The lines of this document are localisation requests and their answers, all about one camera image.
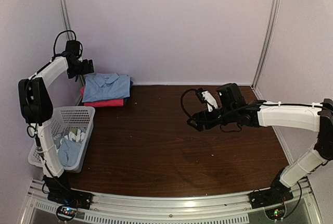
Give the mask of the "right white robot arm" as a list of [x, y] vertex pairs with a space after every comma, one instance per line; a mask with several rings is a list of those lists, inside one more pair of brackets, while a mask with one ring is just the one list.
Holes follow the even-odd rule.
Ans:
[[329, 98], [311, 104], [266, 100], [247, 103], [235, 83], [216, 89], [218, 102], [209, 91], [202, 88], [188, 89], [186, 92], [194, 92], [199, 101], [207, 106], [206, 110], [191, 115], [181, 105], [188, 116], [187, 124], [199, 132], [234, 123], [238, 128], [287, 127], [318, 134], [311, 149], [282, 169], [273, 180], [266, 196], [272, 204], [279, 203], [300, 179], [332, 160], [332, 100]]

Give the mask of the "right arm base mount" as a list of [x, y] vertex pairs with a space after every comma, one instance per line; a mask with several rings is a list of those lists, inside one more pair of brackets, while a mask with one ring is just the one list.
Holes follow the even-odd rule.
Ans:
[[282, 204], [284, 201], [293, 199], [290, 188], [280, 182], [280, 174], [274, 178], [268, 189], [254, 190], [248, 196], [252, 209]]

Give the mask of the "left aluminium corner post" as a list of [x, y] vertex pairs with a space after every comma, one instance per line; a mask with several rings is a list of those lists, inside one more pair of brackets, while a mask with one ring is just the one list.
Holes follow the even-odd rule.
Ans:
[[59, 0], [60, 13], [62, 17], [62, 22], [65, 30], [72, 30], [70, 24], [70, 17], [68, 12], [68, 6], [66, 0]]

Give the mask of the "right aluminium corner post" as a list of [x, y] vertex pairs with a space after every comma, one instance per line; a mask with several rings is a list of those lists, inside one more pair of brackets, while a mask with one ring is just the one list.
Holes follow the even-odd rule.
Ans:
[[275, 23], [276, 23], [279, 8], [280, 8], [280, 2], [281, 2], [281, 0], [272, 0], [272, 2], [271, 2], [271, 9], [270, 9], [269, 17], [268, 17], [268, 23], [267, 23], [267, 27], [266, 27], [266, 33], [265, 33], [265, 37], [264, 37], [264, 41], [263, 41], [263, 46], [262, 46], [262, 50], [260, 53], [260, 58], [259, 58], [259, 62], [257, 65], [257, 69], [255, 72], [253, 81], [252, 81], [252, 85], [251, 85], [251, 87], [254, 90], [256, 90], [258, 87], [260, 77], [261, 77], [263, 69], [264, 69], [265, 61], [267, 59], [270, 44], [271, 44], [271, 41], [273, 38]]

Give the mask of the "folded pink cloth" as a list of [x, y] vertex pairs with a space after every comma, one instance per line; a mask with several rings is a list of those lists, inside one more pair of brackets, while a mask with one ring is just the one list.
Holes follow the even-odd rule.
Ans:
[[80, 92], [83, 100], [88, 100], [83, 102], [83, 105], [94, 108], [123, 107], [127, 100], [127, 98], [113, 98], [107, 95], [107, 89], [98, 88], [94, 85], [88, 85], [87, 91], [85, 91], [85, 87], [82, 87]]

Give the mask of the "aluminium corner post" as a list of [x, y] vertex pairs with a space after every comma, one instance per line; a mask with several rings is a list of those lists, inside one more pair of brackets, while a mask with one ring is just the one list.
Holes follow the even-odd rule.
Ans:
[[257, 69], [255, 72], [253, 81], [252, 81], [252, 85], [251, 85], [251, 87], [254, 90], [256, 90], [258, 87], [260, 77], [261, 77], [263, 69], [264, 69], [265, 61], [267, 59], [270, 44], [271, 44], [271, 41], [273, 38], [275, 23], [276, 23], [279, 8], [280, 8], [280, 2], [281, 2], [281, 0], [272, 0], [272, 2], [271, 2], [271, 9], [270, 9], [269, 17], [268, 17], [268, 23], [267, 23], [267, 27], [266, 27], [266, 33], [265, 33], [265, 37], [264, 37], [264, 41], [263, 41], [263, 46], [262, 46], [262, 50], [260, 53], [260, 58], [259, 58], [259, 62], [257, 65]]
[[66, 0], [59, 0], [60, 13], [62, 17], [62, 22], [65, 30], [72, 30], [70, 24], [70, 17], [68, 12], [68, 6]]

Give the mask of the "white plastic laundry basket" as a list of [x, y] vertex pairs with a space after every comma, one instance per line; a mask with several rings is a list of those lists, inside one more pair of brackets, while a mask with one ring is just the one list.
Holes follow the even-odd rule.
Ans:
[[86, 106], [67, 106], [54, 108], [52, 122], [51, 122], [51, 136], [61, 133], [73, 127], [82, 127], [86, 129], [85, 138], [83, 140], [78, 159], [74, 166], [64, 167], [64, 170], [69, 172], [79, 173], [82, 170], [84, 157], [86, 154], [87, 146], [94, 127], [94, 114], [93, 107]]

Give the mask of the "folded dark blue cloth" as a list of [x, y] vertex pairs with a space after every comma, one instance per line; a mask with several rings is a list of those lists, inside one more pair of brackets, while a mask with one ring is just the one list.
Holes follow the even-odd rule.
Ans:
[[130, 82], [129, 82], [129, 89], [128, 89], [128, 93], [127, 93], [127, 97], [124, 97], [124, 98], [123, 98], [123, 105], [126, 105], [127, 102], [128, 102], [128, 100], [130, 99], [132, 86], [133, 86], [133, 81], [130, 80]]

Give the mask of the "blue printed garment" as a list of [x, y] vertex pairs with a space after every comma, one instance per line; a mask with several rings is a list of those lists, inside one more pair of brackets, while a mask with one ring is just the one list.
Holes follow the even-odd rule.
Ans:
[[60, 163], [64, 167], [75, 165], [85, 138], [86, 129], [73, 127], [53, 135]]

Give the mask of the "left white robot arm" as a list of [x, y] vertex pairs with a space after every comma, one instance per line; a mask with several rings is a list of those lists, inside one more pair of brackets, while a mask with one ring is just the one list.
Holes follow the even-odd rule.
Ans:
[[43, 168], [46, 186], [63, 205], [70, 205], [75, 195], [60, 163], [54, 144], [51, 124], [53, 104], [48, 87], [62, 74], [69, 79], [94, 72], [93, 61], [82, 60], [83, 45], [78, 40], [66, 42], [62, 53], [54, 54], [49, 62], [32, 76], [18, 82], [20, 110], [27, 126], [27, 134], [35, 140]]

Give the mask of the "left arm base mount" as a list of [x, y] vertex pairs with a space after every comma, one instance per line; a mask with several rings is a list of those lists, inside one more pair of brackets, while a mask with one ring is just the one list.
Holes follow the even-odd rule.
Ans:
[[44, 176], [43, 180], [49, 191], [47, 196], [49, 201], [73, 208], [90, 208], [92, 193], [73, 190], [66, 174], [55, 178]]

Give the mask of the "aluminium front rail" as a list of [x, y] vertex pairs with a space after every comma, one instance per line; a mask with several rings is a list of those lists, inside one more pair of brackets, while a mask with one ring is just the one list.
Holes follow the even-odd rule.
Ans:
[[[17, 223], [63, 223], [55, 212], [60, 204], [51, 202], [42, 191], [43, 183], [33, 180]], [[79, 208], [68, 223], [324, 223], [308, 180], [293, 186], [294, 198], [286, 201], [287, 218], [270, 220], [279, 205], [254, 209], [251, 191], [197, 197], [132, 197], [107, 193], [92, 194], [90, 209]]]

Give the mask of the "light blue shirt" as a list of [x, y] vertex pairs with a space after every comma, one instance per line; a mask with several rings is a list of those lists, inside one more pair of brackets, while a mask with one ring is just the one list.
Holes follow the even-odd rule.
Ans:
[[88, 85], [94, 85], [107, 89], [107, 95], [113, 98], [124, 98], [127, 97], [130, 80], [130, 76], [118, 75], [117, 73], [90, 74], [85, 76], [85, 91], [87, 91]]

